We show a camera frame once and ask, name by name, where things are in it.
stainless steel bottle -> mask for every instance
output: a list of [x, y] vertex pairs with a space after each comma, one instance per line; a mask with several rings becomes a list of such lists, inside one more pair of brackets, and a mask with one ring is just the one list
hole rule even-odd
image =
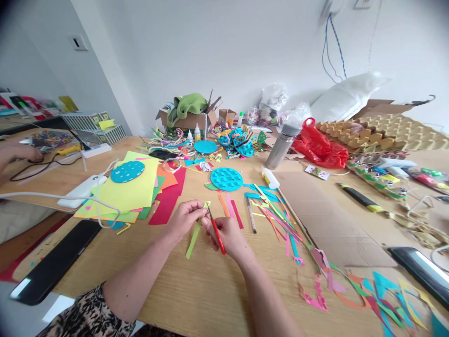
[[275, 145], [273, 146], [273, 150], [271, 150], [270, 156], [268, 156], [268, 159], [265, 162], [266, 168], [278, 168], [300, 131], [300, 126], [291, 124], [285, 124], [283, 126], [281, 134], [277, 138]]

black cable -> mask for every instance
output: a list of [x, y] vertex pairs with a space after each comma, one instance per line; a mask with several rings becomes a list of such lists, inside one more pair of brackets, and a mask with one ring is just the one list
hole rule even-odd
[[[51, 165], [51, 163], [53, 163], [53, 162], [56, 162], [56, 163], [58, 163], [59, 165], [68, 166], [68, 165], [72, 165], [72, 164], [76, 163], [79, 159], [82, 158], [82, 156], [81, 156], [81, 157], [78, 157], [77, 159], [75, 159], [74, 161], [72, 161], [70, 164], [63, 164], [63, 163], [60, 163], [60, 162], [58, 162], [58, 161], [55, 160], [55, 158], [56, 158], [57, 156], [59, 156], [59, 154], [55, 154], [55, 155], [53, 156], [53, 158], [52, 158], [49, 162], [46, 162], [46, 163], [36, 163], [36, 164], [28, 165], [27, 167], [25, 167], [24, 169], [20, 170], [20, 171], [17, 172], [15, 175], [13, 175], [13, 176], [9, 179], [9, 181], [12, 181], [12, 182], [15, 182], [15, 181], [21, 181], [21, 180], [25, 180], [25, 179], [31, 178], [31, 177], [33, 177], [33, 176], [36, 176], [36, 175], [38, 175], [39, 173], [44, 172], [44, 171]], [[30, 167], [37, 166], [37, 165], [46, 165], [46, 166], [45, 166], [42, 170], [40, 170], [39, 172], [37, 172], [37, 173], [35, 173], [35, 174], [32, 174], [32, 175], [27, 176], [27, 177], [24, 177], [24, 178], [20, 178], [20, 179], [14, 179], [14, 178], [16, 178], [20, 173], [22, 173], [23, 171], [26, 171], [26, 170], [29, 169]]]

left hand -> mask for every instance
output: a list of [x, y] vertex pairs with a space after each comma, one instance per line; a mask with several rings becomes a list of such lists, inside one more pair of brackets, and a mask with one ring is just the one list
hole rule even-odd
[[204, 204], [199, 200], [180, 203], [167, 223], [165, 233], [179, 243], [198, 219], [207, 213]]

smartphone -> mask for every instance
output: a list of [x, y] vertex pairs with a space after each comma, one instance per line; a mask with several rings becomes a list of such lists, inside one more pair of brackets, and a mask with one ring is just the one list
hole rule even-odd
[[30, 306], [41, 303], [100, 229], [98, 222], [80, 221], [14, 288], [9, 297]]
[[173, 154], [171, 152], [165, 151], [165, 150], [154, 150], [150, 154], [151, 157], [156, 157], [162, 160], [167, 160], [168, 158], [176, 158], [178, 155]]
[[415, 248], [392, 247], [387, 250], [415, 280], [449, 310], [449, 276], [444, 271]]

red scissors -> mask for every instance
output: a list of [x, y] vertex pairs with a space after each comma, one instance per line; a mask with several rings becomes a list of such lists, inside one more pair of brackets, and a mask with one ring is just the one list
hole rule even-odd
[[221, 252], [223, 253], [223, 255], [226, 255], [225, 247], [223, 246], [223, 242], [221, 241], [221, 238], [220, 238], [220, 232], [218, 231], [217, 224], [215, 223], [215, 219], [212, 216], [212, 213], [210, 212], [209, 206], [207, 206], [207, 210], [209, 211], [210, 220], [212, 221], [212, 225], [214, 226], [215, 235], [217, 236], [217, 240], [218, 240], [218, 244], [220, 246]]

